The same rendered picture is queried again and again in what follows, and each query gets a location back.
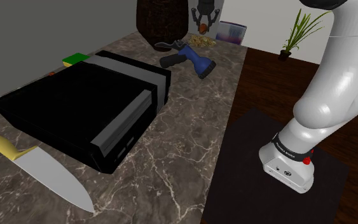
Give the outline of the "yellow-handled kitchen knife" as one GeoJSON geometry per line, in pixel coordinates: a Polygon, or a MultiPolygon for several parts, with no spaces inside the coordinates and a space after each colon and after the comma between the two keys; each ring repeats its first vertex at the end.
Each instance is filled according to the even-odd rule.
{"type": "Polygon", "coordinates": [[[95,211],[85,187],[39,146],[18,151],[6,138],[0,136],[0,153],[66,201],[85,211],[95,211]]]}

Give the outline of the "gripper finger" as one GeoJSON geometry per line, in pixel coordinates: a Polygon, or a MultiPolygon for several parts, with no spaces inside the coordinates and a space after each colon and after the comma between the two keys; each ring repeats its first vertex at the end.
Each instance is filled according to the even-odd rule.
{"type": "Polygon", "coordinates": [[[197,11],[198,11],[197,8],[192,8],[191,9],[191,14],[192,14],[192,17],[193,17],[193,21],[196,23],[196,25],[200,25],[200,22],[201,22],[201,19],[202,19],[202,14],[201,13],[196,14],[197,11]]]}
{"type": "Polygon", "coordinates": [[[213,23],[216,22],[218,16],[220,13],[220,9],[215,9],[214,10],[214,17],[211,17],[211,13],[209,15],[207,15],[207,19],[208,19],[208,27],[207,27],[207,31],[210,30],[210,27],[212,26],[213,23]]]}

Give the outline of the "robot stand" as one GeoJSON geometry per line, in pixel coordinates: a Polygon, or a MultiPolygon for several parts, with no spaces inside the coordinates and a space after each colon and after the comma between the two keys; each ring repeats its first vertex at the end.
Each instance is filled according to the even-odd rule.
{"type": "Polygon", "coordinates": [[[333,224],[348,166],[315,148],[313,185],[295,192],[267,174],[258,155],[282,128],[252,108],[226,129],[203,210],[207,224],[333,224]]]}

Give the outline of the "black and grey flat box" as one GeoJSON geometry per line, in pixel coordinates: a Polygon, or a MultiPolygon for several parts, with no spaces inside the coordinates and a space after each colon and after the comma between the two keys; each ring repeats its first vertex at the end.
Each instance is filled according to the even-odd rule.
{"type": "Polygon", "coordinates": [[[111,174],[167,103],[171,73],[108,51],[0,98],[14,127],[111,174]]]}

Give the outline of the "purple and white box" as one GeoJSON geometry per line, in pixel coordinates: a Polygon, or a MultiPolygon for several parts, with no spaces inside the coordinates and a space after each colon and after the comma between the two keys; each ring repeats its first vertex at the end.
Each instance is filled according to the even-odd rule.
{"type": "Polygon", "coordinates": [[[216,39],[236,45],[241,45],[246,30],[246,25],[220,21],[217,28],[216,39]]]}

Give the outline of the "green and yellow sponge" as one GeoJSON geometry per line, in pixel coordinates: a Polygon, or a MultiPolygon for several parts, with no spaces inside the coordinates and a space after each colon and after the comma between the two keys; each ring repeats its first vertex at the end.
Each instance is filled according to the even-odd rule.
{"type": "Polygon", "coordinates": [[[65,67],[70,67],[78,62],[84,61],[90,58],[90,56],[84,55],[82,53],[75,53],[69,57],[62,59],[63,65],[65,67]]]}

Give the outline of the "blue and black spray nozzle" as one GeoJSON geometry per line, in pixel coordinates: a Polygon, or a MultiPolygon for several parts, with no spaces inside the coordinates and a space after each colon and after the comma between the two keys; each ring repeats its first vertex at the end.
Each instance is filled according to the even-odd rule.
{"type": "Polygon", "coordinates": [[[183,40],[175,40],[172,44],[159,42],[155,44],[156,47],[175,49],[178,52],[173,55],[165,56],[160,59],[162,68],[168,68],[176,64],[190,60],[197,76],[200,79],[207,77],[216,67],[216,63],[207,57],[200,57],[187,42],[183,40]]]}

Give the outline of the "green potted plant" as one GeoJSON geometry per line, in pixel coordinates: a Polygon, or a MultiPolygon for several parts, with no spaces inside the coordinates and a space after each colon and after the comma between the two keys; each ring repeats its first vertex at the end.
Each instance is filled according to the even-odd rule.
{"type": "Polygon", "coordinates": [[[280,55],[278,57],[279,61],[285,62],[292,54],[291,50],[296,48],[299,50],[298,44],[302,42],[309,35],[321,30],[324,26],[316,28],[321,23],[321,18],[331,13],[331,11],[326,11],[320,14],[313,20],[311,19],[311,14],[302,13],[302,9],[299,9],[299,12],[296,16],[293,27],[290,29],[289,37],[285,40],[285,43],[282,46],[280,55]]]}

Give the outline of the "beige crumbly pile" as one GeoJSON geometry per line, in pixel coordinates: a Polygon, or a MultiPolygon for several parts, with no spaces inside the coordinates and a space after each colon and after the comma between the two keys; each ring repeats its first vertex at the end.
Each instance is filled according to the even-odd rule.
{"type": "Polygon", "coordinates": [[[212,47],[216,45],[216,42],[213,39],[198,35],[192,35],[189,38],[188,43],[190,46],[194,47],[212,47]]]}

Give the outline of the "dark brown woven basket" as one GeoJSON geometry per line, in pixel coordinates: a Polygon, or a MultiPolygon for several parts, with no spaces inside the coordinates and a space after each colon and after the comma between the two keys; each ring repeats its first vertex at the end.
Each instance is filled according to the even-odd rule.
{"type": "Polygon", "coordinates": [[[136,28],[141,36],[158,52],[169,48],[155,46],[172,44],[188,33],[188,0],[137,0],[136,28]]]}

